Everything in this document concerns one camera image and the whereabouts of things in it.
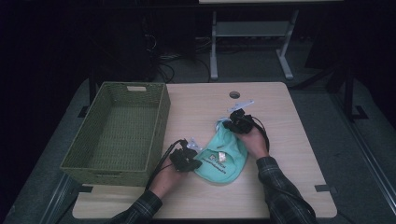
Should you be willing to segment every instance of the person's right hand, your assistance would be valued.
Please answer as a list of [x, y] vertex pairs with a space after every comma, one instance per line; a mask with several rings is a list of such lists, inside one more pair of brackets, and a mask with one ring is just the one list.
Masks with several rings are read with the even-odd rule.
[[248, 153], [256, 160], [270, 156], [265, 139], [256, 127], [253, 127], [250, 133], [236, 133], [235, 135], [245, 144]]

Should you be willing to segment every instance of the dark background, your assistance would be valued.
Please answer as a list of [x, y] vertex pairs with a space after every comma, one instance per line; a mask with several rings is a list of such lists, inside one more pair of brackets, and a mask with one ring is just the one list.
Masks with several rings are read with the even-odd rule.
[[[104, 15], [77, 10], [136, 2], [147, 3], [0, 1], [0, 221], [83, 80], [94, 75], [99, 85], [104, 80], [151, 81], [161, 52], [146, 51], [150, 42], [145, 34], [156, 34], [160, 46], [175, 47], [189, 57], [193, 38], [210, 35], [208, 11]], [[326, 17], [303, 10], [293, 36], [317, 40], [307, 66], [325, 69], [340, 60], [350, 66], [393, 127], [395, 17], [390, 1], [346, 1]]]

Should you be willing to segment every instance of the teal cloth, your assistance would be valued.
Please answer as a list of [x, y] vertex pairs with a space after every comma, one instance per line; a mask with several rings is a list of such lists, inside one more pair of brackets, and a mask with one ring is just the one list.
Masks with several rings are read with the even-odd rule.
[[[219, 161], [219, 152], [225, 153], [226, 161]], [[206, 148], [195, 157], [202, 162], [195, 173], [214, 183], [231, 183], [242, 172], [247, 156], [243, 142], [221, 123]]]

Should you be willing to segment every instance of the metal stand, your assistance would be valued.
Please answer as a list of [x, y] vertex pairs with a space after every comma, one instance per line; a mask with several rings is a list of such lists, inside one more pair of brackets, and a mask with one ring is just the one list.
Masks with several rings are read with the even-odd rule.
[[299, 10], [294, 10], [289, 21], [217, 21], [216, 11], [212, 21], [212, 50], [210, 52], [210, 78], [219, 78], [216, 58], [217, 36], [284, 36], [285, 42], [276, 50], [277, 58], [282, 66], [286, 79], [293, 79], [288, 61], [285, 58], [291, 35], [297, 21]]

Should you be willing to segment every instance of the wooden table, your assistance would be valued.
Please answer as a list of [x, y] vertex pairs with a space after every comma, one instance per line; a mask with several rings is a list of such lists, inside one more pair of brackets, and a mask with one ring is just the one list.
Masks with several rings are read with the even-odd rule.
[[[163, 150], [180, 138], [191, 137], [204, 147], [215, 134], [216, 121], [229, 116], [228, 108], [253, 99], [255, 103], [244, 110], [264, 124], [271, 142], [270, 154], [286, 177], [312, 205], [317, 217], [336, 215], [330, 192], [316, 191], [316, 185], [326, 182], [283, 83], [168, 84], [167, 87], [171, 108]], [[241, 97], [232, 99], [231, 91], [238, 91]], [[189, 173], [188, 179], [165, 197], [154, 218], [268, 218], [257, 174], [251, 157], [247, 157], [241, 175], [225, 186]], [[113, 217], [127, 209], [142, 192], [143, 188], [136, 187], [93, 186], [91, 193], [79, 194], [73, 216]]]

